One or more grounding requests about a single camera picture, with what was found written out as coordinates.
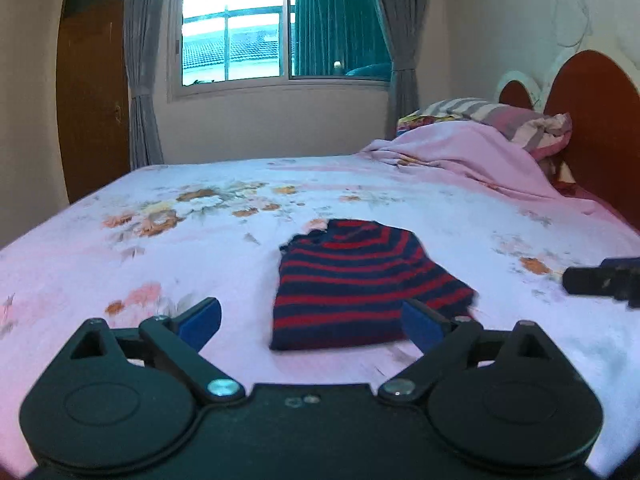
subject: striped pillowcase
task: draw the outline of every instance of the striped pillowcase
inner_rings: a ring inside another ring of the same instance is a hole
[[[430,124],[452,118],[492,126],[536,160],[560,152],[569,143],[572,133],[569,114],[551,117],[526,108],[464,98],[439,101],[400,119],[398,135],[413,129],[409,127],[411,124]]]

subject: window frame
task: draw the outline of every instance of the window frame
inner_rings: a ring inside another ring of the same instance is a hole
[[[229,91],[284,86],[297,89],[305,87],[343,86],[348,88],[368,87],[385,89],[389,81],[375,77],[355,76],[292,76],[290,58],[290,0],[283,0],[280,22],[280,58],[282,60],[282,74],[280,76],[258,77],[251,79],[236,79],[231,81],[217,81],[211,83],[183,86],[182,73],[182,2],[170,0],[168,27],[168,87],[171,97],[180,98],[203,93],[224,93]]]

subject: teal curtain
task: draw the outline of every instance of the teal curtain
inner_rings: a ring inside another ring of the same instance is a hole
[[[390,63],[375,0],[296,0],[294,43],[295,75],[344,75]]]

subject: bedsheet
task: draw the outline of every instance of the bedsheet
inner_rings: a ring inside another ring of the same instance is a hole
[[[135,326],[214,296],[222,328],[201,354],[249,388],[377,388],[414,361],[420,352],[410,342],[269,351],[278,247],[319,218],[411,230],[434,261],[478,291],[475,314],[487,328],[540,323],[604,404],[590,457],[597,471],[636,444],[640,312],[570,298],[558,280],[567,266],[640,254],[640,238],[572,206],[507,197],[438,168],[407,173],[351,155],[145,168],[0,251],[0,461],[20,474],[34,465],[18,426],[20,402],[89,317]]]

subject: window pane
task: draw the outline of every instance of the window pane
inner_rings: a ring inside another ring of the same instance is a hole
[[[295,0],[290,37],[293,76],[391,77],[374,0]]]
[[[183,0],[182,84],[281,75],[282,5],[283,0]]]
[[[229,18],[229,79],[280,75],[280,14]]]

